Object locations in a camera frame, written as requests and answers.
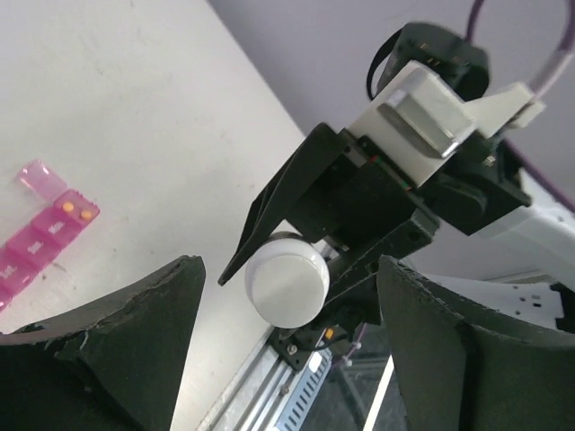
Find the pink pill box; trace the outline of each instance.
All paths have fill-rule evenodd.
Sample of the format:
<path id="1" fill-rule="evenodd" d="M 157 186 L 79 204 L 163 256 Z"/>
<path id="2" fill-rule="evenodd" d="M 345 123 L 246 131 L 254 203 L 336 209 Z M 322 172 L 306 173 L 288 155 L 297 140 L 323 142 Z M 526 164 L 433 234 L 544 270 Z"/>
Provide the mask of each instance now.
<path id="1" fill-rule="evenodd" d="M 0 310 L 100 214 L 41 161 L 22 168 L 18 178 L 47 206 L 0 248 Z"/>

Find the cable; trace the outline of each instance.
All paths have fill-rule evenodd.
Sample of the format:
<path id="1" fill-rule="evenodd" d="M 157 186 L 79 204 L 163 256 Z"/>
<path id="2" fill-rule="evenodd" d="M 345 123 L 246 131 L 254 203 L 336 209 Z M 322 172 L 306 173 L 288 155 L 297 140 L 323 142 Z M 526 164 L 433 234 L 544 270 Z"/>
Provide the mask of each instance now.
<path id="1" fill-rule="evenodd" d="M 573 46 L 575 45 L 575 0 L 566 1 L 568 9 L 567 25 L 563 31 L 559 46 L 551 54 L 535 78 L 529 83 L 529 88 L 535 94 L 536 98 L 540 98 L 549 91 L 573 57 Z M 475 0 L 469 13 L 465 40 L 470 43 L 473 42 L 474 39 L 475 28 L 483 3 L 484 0 Z"/>
<path id="2" fill-rule="evenodd" d="M 376 74 L 377 68 L 384 62 L 386 58 L 393 52 L 395 44 L 399 40 L 399 37 L 402 35 L 402 30 L 396 31 L 385 43 L 377 50 L 374 59 L 369 65 L 369 69 L 367 70 L 367 80 L 366 80 L 366 90 L 367 90 L 367 97 L 372 101 L 376 97 L 373 91 L 373 81 L 374 75 Z"/>
<path id="3" fill-rule="evenodd" d="M 356 340 L 351 344 L 349 352 L 346 353 L 344 356 L 342 356 L 338 361 L 336 361 L 335 364 L 333 364 L 332 368 L 337 368 L 350 361 L 353 354 L 356 353 L 361 348 L 361 340 L 366 335 L 366 331 L 367 331 L 367 323 L 364 323 L 363 325 L 361 325 L 361 330 L 359 330 L 359 334 L 356 337 Z"/>
<path id="4" fill-rule="evenodd" d="M 557 79 L 565 70 L 565 67 L 573 57 L 573 47 L 575 46 L 575 0 L 566 0 L 568 8 L 568 19 L 565 30 L 559 46 L 549 57 L 539 73 L 529 84 L 529 88 L 535 94 L 535 97 L 540 98 L 546 94 L 549 89 L 557 82 Z M 475 36 L 475 28 L 479 19 L 479 12 L 483 6 L 484 0 L 475 0 L 473 2 L 469 19 L 467 20 L 467 30 L 465 32 L 465 40 L 472 43 Z M 553 184 L 549 178 L 542 171 L 540 171 L 534 163 L 529 159 L 510 141 L 505 140 L 504 145 L 513 153 L 519 162 L 523 165 L 526 172 L 533 177 L 547 192 L 560 204 L 566 207 L 569 211 L 575 214 L 575 202 L 565 195 L 556 185 Z"/>
<path id="5" fill-rule="evenodd" d="M 467 31 L 465 32 L 465 40 L 467 42 L 473 42 L 475 39 L 475 29 L 477 28 L 477 20 L 479 18 L 479 12 L 482 9 L 483 2 L 485 0 L 475 0 L 471 6 L 471 12 L 469 13 L 469 18 L 467 19 Z"/>

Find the white bottle cap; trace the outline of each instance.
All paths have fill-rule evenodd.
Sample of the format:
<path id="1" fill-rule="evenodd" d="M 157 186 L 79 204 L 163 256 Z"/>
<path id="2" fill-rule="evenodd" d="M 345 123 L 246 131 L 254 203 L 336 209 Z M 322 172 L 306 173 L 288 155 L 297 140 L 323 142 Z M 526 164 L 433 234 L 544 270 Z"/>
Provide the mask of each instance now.
<path id="1" fill-rule="evenodd" d="M 282 238 L 263 244 L 245 269 L 245 289 L 260 316 L 277 328 L 309 323 L 323 308 L 330 273 L 307 242 Z"/>

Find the pink pill box lid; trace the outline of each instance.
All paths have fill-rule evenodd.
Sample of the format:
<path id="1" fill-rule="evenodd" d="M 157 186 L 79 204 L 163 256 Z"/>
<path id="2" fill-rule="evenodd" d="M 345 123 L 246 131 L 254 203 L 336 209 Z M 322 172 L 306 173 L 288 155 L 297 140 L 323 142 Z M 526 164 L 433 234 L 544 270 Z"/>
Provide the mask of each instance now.
<path id="1" fill-rule="evenodd" d="M 66 182 L 41 160 L 35 160 L 24 166 L 18 173 L 18 179 L 50 203 L 68 189 Z"/>

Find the white table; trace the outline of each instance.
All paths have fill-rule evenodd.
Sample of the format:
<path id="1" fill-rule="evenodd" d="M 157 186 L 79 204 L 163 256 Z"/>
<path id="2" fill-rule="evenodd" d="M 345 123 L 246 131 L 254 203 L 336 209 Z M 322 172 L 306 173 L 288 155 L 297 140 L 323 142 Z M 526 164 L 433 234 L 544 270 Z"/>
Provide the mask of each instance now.
<path id="1" fill-rule="evenodd" d="M 36 158 L 102 209 L 0 330 L 200 255 L 208 278 L 172 423 L 196 429 L 267 328 L 243 274 L 216 280 L 302 134 L 203 0 L 4 0 L 0 15 L 1 239 L 38 209 L 13 183 Z"/>

